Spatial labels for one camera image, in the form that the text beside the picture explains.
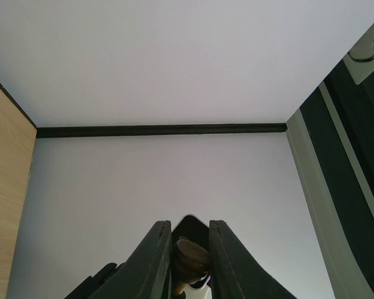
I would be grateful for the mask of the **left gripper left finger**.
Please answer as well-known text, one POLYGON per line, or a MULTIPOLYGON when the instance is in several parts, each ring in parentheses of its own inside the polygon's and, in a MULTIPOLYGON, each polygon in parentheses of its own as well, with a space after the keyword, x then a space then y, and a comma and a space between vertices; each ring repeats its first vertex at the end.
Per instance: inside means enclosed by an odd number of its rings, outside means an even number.
POLYGON ((67 298, 171 298, 171 222, 157 221, 126 262, 108 263, 67 298))

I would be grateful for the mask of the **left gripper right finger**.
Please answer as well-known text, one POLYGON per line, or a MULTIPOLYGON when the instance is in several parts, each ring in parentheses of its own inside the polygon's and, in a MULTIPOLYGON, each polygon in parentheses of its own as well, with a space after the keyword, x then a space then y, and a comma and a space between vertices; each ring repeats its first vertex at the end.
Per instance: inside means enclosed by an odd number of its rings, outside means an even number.
POLYGON ((209 222, 213 298, 294 298, 249 253, 225 221, 209 222))

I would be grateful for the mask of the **dark pawn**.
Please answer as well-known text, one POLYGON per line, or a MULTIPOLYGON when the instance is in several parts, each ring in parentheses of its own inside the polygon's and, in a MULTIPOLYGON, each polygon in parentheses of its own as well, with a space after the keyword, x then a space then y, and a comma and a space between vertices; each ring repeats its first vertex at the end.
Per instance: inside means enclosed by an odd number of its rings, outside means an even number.
POLYGON ((211 257, 202 246, 179 239, 171 254, 171 298, 186 298, 185 288, 210 277, 211 257))

